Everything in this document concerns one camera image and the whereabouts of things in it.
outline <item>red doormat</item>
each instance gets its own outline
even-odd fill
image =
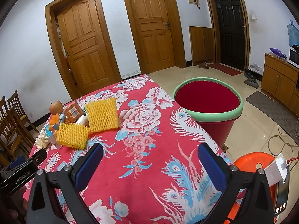
[[[219,71],[222,71],[222,72],[224,72],[228,75],[231,75],[231,76],[235,76],[235,75],[243,73],[241,71],[237,71],[237,70],[235,70],[233,68],[230,68],[228,66],[221,65],[220,63],[209,64],[209,67],[215,68],[215,69],[217,69]]]

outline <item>phone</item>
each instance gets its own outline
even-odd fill
[[[274,217],[281,214],[288,204],[289,186],[290,186],[290,167],[286,167],[288,173],[286,177],[279,181],[276,188],[276,196],[274,202]]]

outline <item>orange stool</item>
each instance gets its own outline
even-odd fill
[[[241,171],[245,172],[251,172],[255,173],[257,170],[257,164],[262,165],[262,169],[265,169],[273,160],[275,157],[272,155],[265,153],[265,152],[252,152],[248,153],[240,158],[238,158],[235,162],[234,165],[236,165]],[[276,194],[276,185],[273,185],[270,187],[270,193],[272,197],[272,202],[274,204],[275,201],[275,194]],[[234,219],[235,216],[237,215],[237,212],[240,208],[240,205],[235,203],[228,215],[228,218]],[[226,220],[224,224],[229,224],[230,221]]]

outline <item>yellow foam net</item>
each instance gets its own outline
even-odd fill
[[[85,105],[92,132],[118,128],[116,99],[97,100]]]
[[[64,146],[85,149],[89,132],[90,129],[85,125],[61,123],[56,141]]]

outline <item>wooden cabinet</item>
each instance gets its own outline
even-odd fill
[[[213,29],[190,26],[189,31],[193,65],[213,60],[215,58]]]
[[[291,79],[280,74],[274,97],[276,97],[284,105],[289,105],[293,96],[294,88],[295,83]]]
[[[299,116],[299,97],[293,94],[292,99],[289,104],[289,109],[293,111],[297,116]]]
[[[298,74],[298,68],[266,54],[261,88],[299,116],[299,91],[295,89]]]
[[[276,92],[278,79],[279,72],[275,71],[271,67],[265,66],[262,81],[262,89],[266,90],[271,95],[274,95]]]

